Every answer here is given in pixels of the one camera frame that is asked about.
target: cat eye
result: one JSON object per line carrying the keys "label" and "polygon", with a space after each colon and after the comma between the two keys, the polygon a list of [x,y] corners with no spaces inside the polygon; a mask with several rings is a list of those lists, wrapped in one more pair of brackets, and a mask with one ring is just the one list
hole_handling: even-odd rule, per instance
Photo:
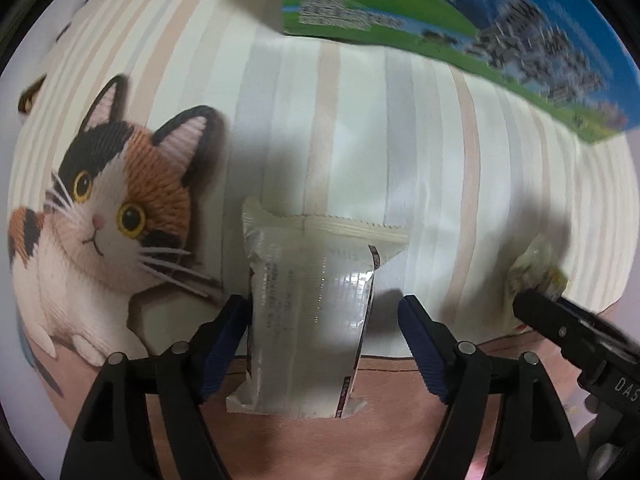
{"label": "cat eye", "polygon": [[118,229],[129,238],[139,236],[145,224],[145,210],[138,204],[124,204],[118,211]]}
{"label": "cat eye", "polygon": [[93,182],[88,171],[78,173],[72,189],[74,200],[79,203],[85,202],[91,195],[92,185]]}

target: cat nose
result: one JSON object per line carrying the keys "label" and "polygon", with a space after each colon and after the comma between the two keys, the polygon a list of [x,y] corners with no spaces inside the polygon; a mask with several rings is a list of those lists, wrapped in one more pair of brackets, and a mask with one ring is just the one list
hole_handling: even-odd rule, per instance
{"label": "cat nose", "polygon": [[101,215],[98,215],[98,213],[96,213],[91,218],[91,223],[94,225],[94,228],[96,230],[102,229],[104,227],[104,218],[102,218]]}

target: colorful booklet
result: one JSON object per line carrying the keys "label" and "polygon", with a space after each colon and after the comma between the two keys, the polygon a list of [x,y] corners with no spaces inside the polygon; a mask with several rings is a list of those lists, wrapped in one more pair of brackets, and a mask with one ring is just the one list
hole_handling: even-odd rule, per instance
{"label": "colorful booklet", "polygon": [[590,0],[283,0],[287,34],[384,44],[508,88],[587,142],[640,125],[640,72]]}

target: wrapped snack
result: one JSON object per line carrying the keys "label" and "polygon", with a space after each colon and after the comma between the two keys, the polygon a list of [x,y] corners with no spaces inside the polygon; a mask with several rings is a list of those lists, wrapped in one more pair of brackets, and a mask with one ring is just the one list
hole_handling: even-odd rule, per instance
{"label": "wrapped snack", "polygon": [[557,300],[566,289],[567,282],[551,244],[542,235],[536,236],[507,272],[504,285],[504,328],[507,333],[517,334],[527,329],[513,315],[516,294],[536,288],[552,300]]}
{"label": "wrapped snack", "polygon": [[230,412],[341,417],[350,399],[375,269],[401,252],[399,228],[321,216],[282,218],[255,198],[242,210],[254,317],[246,381]]}

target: cat head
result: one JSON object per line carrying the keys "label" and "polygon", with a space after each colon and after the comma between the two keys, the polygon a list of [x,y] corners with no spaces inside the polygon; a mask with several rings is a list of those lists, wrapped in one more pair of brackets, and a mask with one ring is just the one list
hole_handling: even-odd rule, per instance
{"label": "cat head", "polygon": [[95,99],[52,175],[47,204],[78,267],[133,294],[188,270],[178,260],[190,228],[189,186],[222,120],[198,106],[153,132],[122,120],[125,90],[119,75]]}

